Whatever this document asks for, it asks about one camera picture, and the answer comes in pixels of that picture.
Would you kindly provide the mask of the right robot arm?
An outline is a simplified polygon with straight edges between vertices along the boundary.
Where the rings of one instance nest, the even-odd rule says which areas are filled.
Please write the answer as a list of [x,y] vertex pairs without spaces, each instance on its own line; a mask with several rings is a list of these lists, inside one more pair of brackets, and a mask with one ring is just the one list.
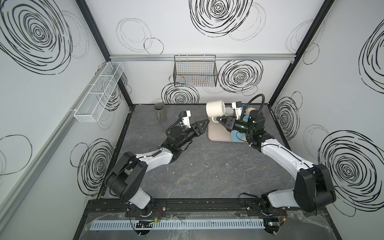
[[330,170],[323,164],[313,164],[284,147],[264,127],[265,118],[249,117],[247,122],[234,116],[217,117],[227,131],[245,134],[253,149],[272,158],[295,179],[291,190],[274,190],[260,197],[262,209],[300,208],[307,213],[317,212],[336,200]]

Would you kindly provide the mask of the light blue mug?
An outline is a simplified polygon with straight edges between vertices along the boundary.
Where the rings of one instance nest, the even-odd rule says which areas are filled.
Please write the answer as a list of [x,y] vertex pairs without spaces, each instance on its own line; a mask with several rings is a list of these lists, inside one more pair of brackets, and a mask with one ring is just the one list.
[[243,133],[240,133],[239,131],[232,131],[230,133],[230,139],[233,141],[233,142],[247,142],[246,141],[246,134],[243,134]]

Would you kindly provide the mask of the grey mug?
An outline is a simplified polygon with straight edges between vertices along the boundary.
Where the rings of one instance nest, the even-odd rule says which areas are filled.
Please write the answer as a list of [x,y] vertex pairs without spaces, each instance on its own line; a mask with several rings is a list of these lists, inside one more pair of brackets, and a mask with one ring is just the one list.
[[164,103],[156,103],[154,105],[154,110],[156,112],[156,117],[158,120],[165,120],[167,118],[167,113],[165,109],[165,104]]

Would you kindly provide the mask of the white red mug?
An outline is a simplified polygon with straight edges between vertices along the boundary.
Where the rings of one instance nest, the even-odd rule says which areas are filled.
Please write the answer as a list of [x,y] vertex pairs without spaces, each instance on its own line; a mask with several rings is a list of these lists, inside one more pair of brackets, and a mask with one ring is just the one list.
[[217,117],[222,117],[226,113],[225,103],[222,100],[208,102],[206,104],[207,116],[214,122],[218,123]]

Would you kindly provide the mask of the beige plastic tray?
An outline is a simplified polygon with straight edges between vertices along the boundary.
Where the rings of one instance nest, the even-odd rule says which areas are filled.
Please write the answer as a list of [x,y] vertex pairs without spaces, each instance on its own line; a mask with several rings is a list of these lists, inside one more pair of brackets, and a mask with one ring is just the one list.
[[230,133],[220,123],[214,123],[210,120],[208,125],[208,137],[216,142],[233,142],[230,139]]

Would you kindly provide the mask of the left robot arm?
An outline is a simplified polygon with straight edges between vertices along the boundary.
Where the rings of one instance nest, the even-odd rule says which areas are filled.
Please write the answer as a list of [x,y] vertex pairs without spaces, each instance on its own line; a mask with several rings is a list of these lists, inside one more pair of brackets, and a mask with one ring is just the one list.
[[203,135],[210,120],[190,124],[189,128],[175,122],[166,130],[166,140],[158,149],[145,154],[125,152],[106,175],[106,186],[123,203],[130,203],[149,215],[153,198],[141,188],[146,172],[175,162],[188,149],[193,138]]

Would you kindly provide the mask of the blue butterfly mug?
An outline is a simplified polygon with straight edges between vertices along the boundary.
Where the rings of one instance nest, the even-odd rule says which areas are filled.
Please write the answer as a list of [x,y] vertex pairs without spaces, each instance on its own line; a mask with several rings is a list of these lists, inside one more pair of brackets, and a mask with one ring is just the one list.
[[249,119],[249,114],[245,113],[244,116],[243,116],[243,122],[247,122],[248,119]]

